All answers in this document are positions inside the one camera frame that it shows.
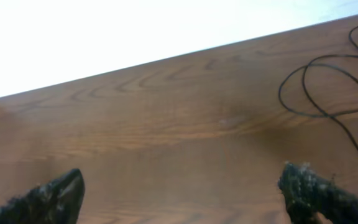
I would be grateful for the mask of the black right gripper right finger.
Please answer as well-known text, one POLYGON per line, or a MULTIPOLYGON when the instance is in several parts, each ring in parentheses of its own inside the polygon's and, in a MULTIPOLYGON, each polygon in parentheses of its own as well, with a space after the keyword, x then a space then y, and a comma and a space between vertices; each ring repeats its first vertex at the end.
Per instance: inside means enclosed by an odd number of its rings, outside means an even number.
POLYGON ((278 180, 285 210, 292 223, 321 223, 319 214, 331 223, 358 223, 358 197, 308 166, 287 162, 278 180))

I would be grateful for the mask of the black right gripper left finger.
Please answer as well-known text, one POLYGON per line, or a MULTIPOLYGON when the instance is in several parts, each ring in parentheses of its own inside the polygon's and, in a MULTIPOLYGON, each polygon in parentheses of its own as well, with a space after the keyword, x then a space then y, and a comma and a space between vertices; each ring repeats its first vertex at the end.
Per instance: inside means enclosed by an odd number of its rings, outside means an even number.
POLYGON ((76 224, 85 195, 79 169, 72 169, 50 182, 13 197, 0 207, 0 223, 76 224))

